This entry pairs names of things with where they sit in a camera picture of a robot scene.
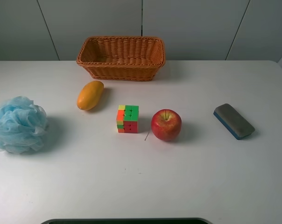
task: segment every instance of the loofah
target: loofah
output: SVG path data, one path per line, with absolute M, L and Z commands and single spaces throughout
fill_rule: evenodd
M 23 153 L 43 147 L 46 112 L 27 97 L 15 97 L 0 107 L 0 151 Z

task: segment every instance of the table surface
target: table surface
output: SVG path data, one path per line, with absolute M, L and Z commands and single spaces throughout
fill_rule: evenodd
M 200 217 L 282 223 L 282 69 L 271 61 L 168 61 L 151 82 L 103 81 L 91 112 L 76 100 L 89 74 L 72 61 L 0 62 L 0 104 L 27 96 L 49 118 L 45 149 L 0 152 L 0 224 L 55 218 Z M 255 128 L 236 140 L 213 116 L 224 103 Z M 139 134 L 116 130 L 119 104 L 140 106 Z M 152 133 L 155 112 L 181 115 L 177 141 Z

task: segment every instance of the brown wicker basket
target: brown wicker basket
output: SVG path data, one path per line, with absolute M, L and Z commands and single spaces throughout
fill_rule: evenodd
M 145 36 L 89 37 L 77 64 L 95 79 L 150 81 L 165 64 L 164 43 Z

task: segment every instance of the apple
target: apple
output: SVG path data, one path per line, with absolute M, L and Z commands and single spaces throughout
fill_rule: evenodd
M 162 109 L 155 113 L 151 119 L 151 130 L 160 140 L 171 141 L 175 139 L 182 128 L 180 116 L 169 109 Z

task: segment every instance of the mango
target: mango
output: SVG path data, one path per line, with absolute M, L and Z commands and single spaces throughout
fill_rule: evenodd
M 84 111 L 94 108 L 98 104 L 103 90 L 104 84 L 100 81 L 92 81 L 88 83 L 84 86 L 78 96 L 78 108 Z

